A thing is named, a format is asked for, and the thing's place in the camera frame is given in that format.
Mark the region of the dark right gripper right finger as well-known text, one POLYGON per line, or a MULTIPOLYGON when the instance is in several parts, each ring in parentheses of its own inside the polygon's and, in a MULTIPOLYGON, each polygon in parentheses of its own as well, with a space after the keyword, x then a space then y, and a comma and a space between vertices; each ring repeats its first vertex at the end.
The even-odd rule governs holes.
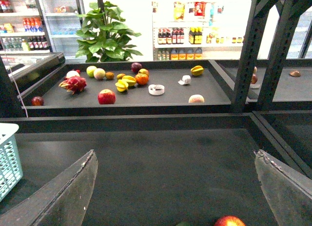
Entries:
POLYGON ((312 180, 264 150, 255 154, 262 192, 280 226, 312 224, 312 180))

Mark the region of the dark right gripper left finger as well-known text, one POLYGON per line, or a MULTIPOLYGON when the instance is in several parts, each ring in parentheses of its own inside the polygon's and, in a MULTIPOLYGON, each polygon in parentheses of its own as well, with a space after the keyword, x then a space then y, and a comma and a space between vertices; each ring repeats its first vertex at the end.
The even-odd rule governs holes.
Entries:
POLYGON ((98 172, 90 150, 58 176, 0 217, 2 226, 80 226, 98 172))

